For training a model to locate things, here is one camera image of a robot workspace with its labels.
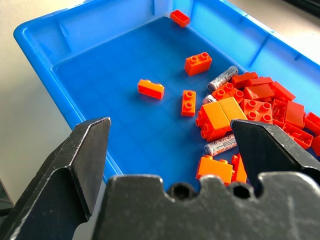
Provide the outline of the silver AA battery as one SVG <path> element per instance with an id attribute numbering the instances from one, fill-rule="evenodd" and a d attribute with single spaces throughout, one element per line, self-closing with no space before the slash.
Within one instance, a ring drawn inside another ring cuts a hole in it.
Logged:
<path id="1" fill-rule="evenodd" d="M 202 101 L 202 104 L 205 105 L 205 104 L 209 104 L 209 103 L 214 103 L 214 102 L 217 102 L 218 100 L 212 96 L 211 94 L 208 94 Z"/>
<path id="2" fill-rule="evenodd" d="M 206 155 L 214 157 L 218 154 L 224 153 L 237 146 L 237 142 L 234 134 L 230 134 L 204 146 L 204 152 Z"/>
<path id="3" fill-rule="evenodd" d="M 232 65 L 207 85 L 209 91 L 214 92 L 220 88 L 223 84 L 230 81 L 231 78 L 239 73 L 239 70 L 236 66 Z"/>

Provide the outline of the orange toy brick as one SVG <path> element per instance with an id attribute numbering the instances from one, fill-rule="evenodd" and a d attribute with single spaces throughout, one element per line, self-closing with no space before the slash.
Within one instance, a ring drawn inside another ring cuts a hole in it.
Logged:
<path id="1" fill-rule="evenodd" d="M 296 98 L 295 95 L 277 81 L 270 83 L 269 86 L 272 89 L 276 100 L 287 103 L 288 101 L 293 101 Z"/>
<path id="2" fill-rule="evenodd" d="M 268 102 L 244 99 L 240 104 L 246 118 L 250 121 L 273 123 L 272 105 Z"/>
<path id="3" fill-rule="evenodd" d="M 223 84 L 217 90 L 211 94 L 215 99 L 223 100 L 226 98 L 234 97 L 236 102 L 240 104 L 244 100 L 244 93 L 241 90 L 238 90 L 230 82 Z"/>
<path id="4" fill-rule="evenodd" d="M 212 156 L 205 155 L 199 160 L 195 178 L 203 176 L 218 176 L 227 186 L 232 182 L 233 166 L 227 160 L 214 160 Z"/>
<path id="5" fill-rule="evenodd" d="M 275 93 L 269 84 L 247 86 L 244 88 L 243 93 L 247 99 L 257 101 L 273 98 L 275 96 Z"/>
<path id="6" fill-rule="evenodd" d="M 287 104 L 283 101 L 274 99 L 272 102 L 272 123 L 279 127 L 285 124 Z"/>
<path id="7" fill-rule="evenodd" d="M 245 171 L 242 157 L 239 153 L 232 156 L 231 164 L 233 166 L 231 181 L 246 183 L 247 173 Z"/>
<path id="8" fill-rule="evenodd" d="M 303 122 L 307 129 L 312 131 L 316 136 L 320 136 L 320 116 L 309 112 L 304 116 Z"/>
<path id="9" fill-rule="evenodd" d="M 182 94 L 181 115 L 193 117 L 196 113 L 196 92 L 184 90 Z"/>
<path id="10" fill-rule="evenodd" d="M 235 119 L 247 120 L 246 115 L 234 97 L 224 98 L 219 100 L 218 103 L 230 122 Z"/>
<path id="11" fill-rule="evenodd" d="M 208 71 L 211 64 L 212 58 L 210 55 L 207 52 L 202 52 L 186 58 L 184 70 L 189 76 L 193 76 Z"/>
<path id="12" fill-rule="evenodd" d="M 160 83 L 153 83 L 147 79 L 141 79 L 137 84 L 140 94 L 161 100 L 164 96 L 165 87 Z"/>
<path id="13" fill-rule="evenodd" d="M 255 79 L 258 77 L 256 72 L 245 72 L 244 74 L 235 75 L 231 78 L 231 83 L 237 89 L 242 89 L 245 87 L 245 84 L 250 79 Z"/>
<path id="14" fill-rule="evenodd" d="M 294 101 L 288 101 L 284 122 L 289 123 L 298 129 L 303 129 L 305 116 L 305 107 L 302 104 L 296 103 Z"/>
<path id="15" fill-rule="evenodd" d="M 303 149 L 308 149 L 311 147 L 313 136 L 296 126 L 285 123 L 282 130 L 287 133 L 296 143 L 298 143 Z"/>
<path id="16" fill-rule="evenodd" d="M 320 135 L 313 138 L 311 148 L 317 157 L 320 157 Z"/>
<path id="17" fill-rule="evenodd" d="M 170 13 L 170 18 L 181 28 L 186 27 L 190 23 L 190 18 L 178 9 Z"/>
<path id="18" fill-rule="evenodd" d="M 218 140 L 231 130 L 230 121 L 217 101 L 201 106 L 195 124 L 201 129 L 200 135 L 207 142 Z"/>
<path id="19" fill-rule="evenodd" d="M 273 80 L 270 77 L 251 78 L 247 81 L 246 87 L 258 86 L 263 84 L 271 84 Z"/>

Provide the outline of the blue plastic bin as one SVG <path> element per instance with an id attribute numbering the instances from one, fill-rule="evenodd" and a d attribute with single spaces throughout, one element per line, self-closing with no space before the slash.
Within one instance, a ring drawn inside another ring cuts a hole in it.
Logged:
<path id="1" fill-rule="evenodd" d="M 190 18 L 180 27 L 170 13 Z M 206 141 L 181 115 L 184 90 L 200 109 L 208 83 L 230 66 L 271 77 L 320 116 L 320 62 L 283 42 L 226 0 L 92 0 L 27 21 L 14 38 L 68 125 L 110 117 L 105 181 L 153 174 L 165 188 L 196 171 Z M 209 70 L 189 76 L 185 61 L 207 52 Z M 156 99 L 138 82 L 164 86 Z"/>

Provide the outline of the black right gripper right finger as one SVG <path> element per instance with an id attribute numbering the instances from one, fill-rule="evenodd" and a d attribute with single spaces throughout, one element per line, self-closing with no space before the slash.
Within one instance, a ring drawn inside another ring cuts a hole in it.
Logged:
<path id="1" fill-rule="evenodd" d="M 303 149 L 279 126 L 261 121 L 234 119 L 232 132 L 254 193 L 263 192 L 263 173 L 301 174 L 320 193 L 320 161 Z"/>

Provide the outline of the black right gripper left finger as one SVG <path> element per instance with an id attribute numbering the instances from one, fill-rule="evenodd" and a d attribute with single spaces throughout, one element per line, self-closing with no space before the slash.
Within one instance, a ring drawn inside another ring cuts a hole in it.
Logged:
<path id="1" fill-rule="evenodd" d="M 46 158 L 0 227 L 0 240 L 72 240 L 103 180 L 109 117 L 77 124 Z"/>

